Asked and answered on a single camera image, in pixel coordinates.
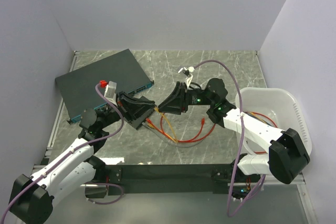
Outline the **small black box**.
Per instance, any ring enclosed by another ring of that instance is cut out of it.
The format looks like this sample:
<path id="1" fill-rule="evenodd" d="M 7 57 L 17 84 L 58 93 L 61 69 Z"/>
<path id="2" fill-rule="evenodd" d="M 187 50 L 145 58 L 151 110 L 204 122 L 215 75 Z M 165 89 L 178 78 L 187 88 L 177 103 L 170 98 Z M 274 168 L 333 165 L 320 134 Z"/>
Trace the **small black box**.
<path id="1" fill-rule="evenodd" d="M 134 98 L 134 101 L 127 103 L 127 123 L 138 130 L 154 112 L 155 107 L 155 102 L 145 96 Z"/>

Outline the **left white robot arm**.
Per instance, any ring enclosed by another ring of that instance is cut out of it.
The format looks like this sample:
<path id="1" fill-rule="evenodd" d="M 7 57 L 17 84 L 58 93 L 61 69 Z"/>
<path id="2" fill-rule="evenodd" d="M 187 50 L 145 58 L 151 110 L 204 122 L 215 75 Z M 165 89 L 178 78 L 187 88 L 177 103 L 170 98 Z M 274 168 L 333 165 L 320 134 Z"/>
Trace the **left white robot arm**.
<path id="1" fill-rule="evenodd" d="M 154 107 L 155 102 L 145 97 L 137 99 L 120 92 L 116 104 L 85 109 L 79 124 L 82 130 L 73 143 L 44 168 L 14 181 L 6 211 L 24 223 L 44 223 L 53 208 L 79 186 L 111 187 L 105 162 L 95 156 L 112 136 L 104 128 L 117 121 L 142 123 Z"/>

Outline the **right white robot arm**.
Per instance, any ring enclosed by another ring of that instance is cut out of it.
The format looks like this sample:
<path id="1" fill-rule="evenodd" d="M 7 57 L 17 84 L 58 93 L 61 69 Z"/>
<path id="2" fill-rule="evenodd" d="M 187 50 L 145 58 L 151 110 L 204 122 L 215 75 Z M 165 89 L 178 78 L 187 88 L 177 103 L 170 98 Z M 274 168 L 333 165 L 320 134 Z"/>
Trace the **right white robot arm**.
<path id="1" fill-rule="evenodd" d="M 185 82 L 177 82 L 172 93 L 159 105 L 159 111 L 180 115 L 190 105 L 208 105 L 209 119 L 219 126 L 243 133 L 244 138 L 261 147 L 265 154 L 248 151 L 231 168 L 234 180 L 242 182 L 249 175 L 273 175 L 278 181 L 290 184 L 310 163 L 311 143 L 304 133 L 289 128 L 267 125 L 242 112 L 231 104 L 222 79 L 211 78 L 204 89 L 189 89 Z"/>

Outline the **white plastic bin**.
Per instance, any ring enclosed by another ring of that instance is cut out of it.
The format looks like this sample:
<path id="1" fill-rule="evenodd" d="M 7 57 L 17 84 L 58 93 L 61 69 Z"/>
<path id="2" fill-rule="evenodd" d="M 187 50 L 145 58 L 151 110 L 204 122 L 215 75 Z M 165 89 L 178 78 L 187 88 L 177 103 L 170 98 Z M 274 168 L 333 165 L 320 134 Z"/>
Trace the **white plastic bin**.
<path id="1" fill-rule="evenodd" d="M 294 129 L 311 154 L 312 143 L 308 127 L 297 99 L 288 91 L 279 88 L 241 89 L 243 111 L 266 126 L 282 130 Z"/>

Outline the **large black network switch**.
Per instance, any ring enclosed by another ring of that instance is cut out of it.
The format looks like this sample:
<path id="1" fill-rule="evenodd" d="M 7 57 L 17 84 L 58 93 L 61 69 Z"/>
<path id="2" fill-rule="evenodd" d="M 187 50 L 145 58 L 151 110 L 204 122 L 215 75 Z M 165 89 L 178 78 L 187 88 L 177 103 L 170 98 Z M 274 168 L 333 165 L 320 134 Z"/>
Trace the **large black network switch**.
<path id="1" fill-rule="evenodd" d="M 113 81 L 117 84 L 117 92 L 123 91 L 130 96 L 154 85 L 129 49 L 56 77 L 55 82 L 68 110 L 69 124 L 79 122 L 85 109 L 106 105 L 95 91 L 100 81 Z"/>

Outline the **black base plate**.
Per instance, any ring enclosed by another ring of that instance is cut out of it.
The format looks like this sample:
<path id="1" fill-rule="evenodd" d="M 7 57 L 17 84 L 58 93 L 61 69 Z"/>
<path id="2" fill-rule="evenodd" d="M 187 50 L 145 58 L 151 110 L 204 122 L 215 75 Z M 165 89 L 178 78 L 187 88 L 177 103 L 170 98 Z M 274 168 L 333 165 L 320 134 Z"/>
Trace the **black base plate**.
<path id="1" fill-rule="evenodd" d="M 231 164 L 107 165 L 92 181 L 120 185 L 126 194 L 228 194 Z"/>

